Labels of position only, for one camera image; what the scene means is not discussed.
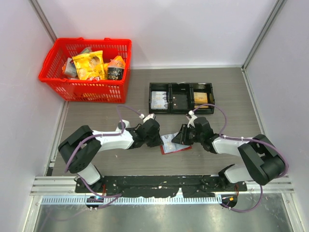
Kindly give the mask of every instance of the wooden floor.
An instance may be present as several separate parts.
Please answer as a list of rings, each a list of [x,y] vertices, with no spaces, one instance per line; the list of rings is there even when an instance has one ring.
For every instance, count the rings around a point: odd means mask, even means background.
[[[150,82],[210,82],[216,105],[228,116],[225,134],[249,137],[260,133],[240,68],[132,70],[126,105],[145,115],[148,113]],[[123,109],[122,115],[133,127],[141,123],[130,110]],[[219,132],[224,124],[222,114],[215,110],[206,118],[214,132]],[[161,135],[178,132],[181,124],[188,122],[185,115],[157,114],[156,120]],[[61,140],[82,125],[97,131],[114,131],[118,122],[116,104],[70,102]],[[102,175],[217,174],[232,163],[240,164],[242,160],[231,155],[208,153],[200,144],[194,144],[191,150],[167,155],[162,155],[159,147],[146,145],[132,150],[115,149],[98,153],[93,159]],[[64,167],[58,154],[53,175],[64,175]]]

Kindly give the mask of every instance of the chip bag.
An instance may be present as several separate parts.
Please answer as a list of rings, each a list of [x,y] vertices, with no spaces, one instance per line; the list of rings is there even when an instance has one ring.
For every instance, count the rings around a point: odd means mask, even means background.
[[[80,80],[106,79],[102,55],[103,51],[96,51],[72,57]]]
[[[126,66],[126,63],[125,63],[124,59],[122,59],[121,56],[116,56],[115,59],[114,59],[113,61],[114,61],[114,65],[116,65],[116,66],[119,67],[119,68],[124,69],[125,66]]]

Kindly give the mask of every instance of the black mount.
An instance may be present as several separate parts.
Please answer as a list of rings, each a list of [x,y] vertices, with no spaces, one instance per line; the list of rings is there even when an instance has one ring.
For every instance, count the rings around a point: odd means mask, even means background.
[[[89,193],[80,178],[75,188],[76,193]],[[176,196],[182,188],[184,198],[214,197],[214,192],[247,191],[242,182],[230,187],[220,186],[221,178],[210,175],[155,175],[155,176],[105,176],[100,180],[100,187],[96,192],[103,192],[111,196],[121,193],[122,197],[155,197],[165,198]]]
[[[182,145],[200,143],[206,151],[216,154],[212,142],[219,135],[213,133],[209,121],[205,117],[198,117],[194,120],[194,126],[188,127],[186,124],[182,124],[179,133],[172,139],[172,142]]]
[[[145,121],[143,124],[138,124],[134,128],[126,128],[128,132],[133,137],[134,143],[129,149],[139,148],[144,143],[149,147],[160,146],[163,144],[163,141],[160,136],[160,124],[150,118]]]

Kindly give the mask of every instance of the gray floor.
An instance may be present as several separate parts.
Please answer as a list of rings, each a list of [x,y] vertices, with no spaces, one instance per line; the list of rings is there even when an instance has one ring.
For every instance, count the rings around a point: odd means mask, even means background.
[[[238,209],[251,208],[259,194],[239,196]],[[85,206],[43,205],[35,232],[291,232],[281,194],[264,195],[249,213],[235,213],[218,204],[124,205],[97,212]]]
[[[216,105],[228,115],[225,134],[246,137],[260,133],[240,68],[132,70],[126,105],[147,114],[150,82],[211,82]],[[82,125],[97,131],[114,131],[119,121],[115,107],[110,103],[70,102],[62,140]],[[122,114],[131,126],[141,123],[127,109]],[[207,115],[207,119],[215,132],[224,124],[218,110]],[[178,132],[181,124],[188,122],[185,115],[157,115],[157,121],[161,135]],[[208,153],[199,144],[191,150],[167,155],[161,155],[159,147],[146,145],[132,150],[110,150],[97,154],[93,160],[103,175],[215,174],[232,163],[241,163],[241,159]],[[53,175],[64,175],[64,167],[58,155]]]

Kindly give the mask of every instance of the snack bag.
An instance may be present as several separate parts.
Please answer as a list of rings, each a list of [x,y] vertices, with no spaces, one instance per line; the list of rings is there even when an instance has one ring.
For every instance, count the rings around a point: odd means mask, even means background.
[[[72,57],[80,80],[104,80],[103,51],[79,54]]]
[[[124,59],[122,59],[121,56],[116,56],[116,57],[114,58],[114,62],[115,62],[115,65],[116,65],[117,67],[119,67],[119,68],[124,69],[125,66],[126,66],[126,63],[125,63]]]
[[[121,56],[116,56],[108,65],[108,79],[109,80],[122,80],[126,63]]]

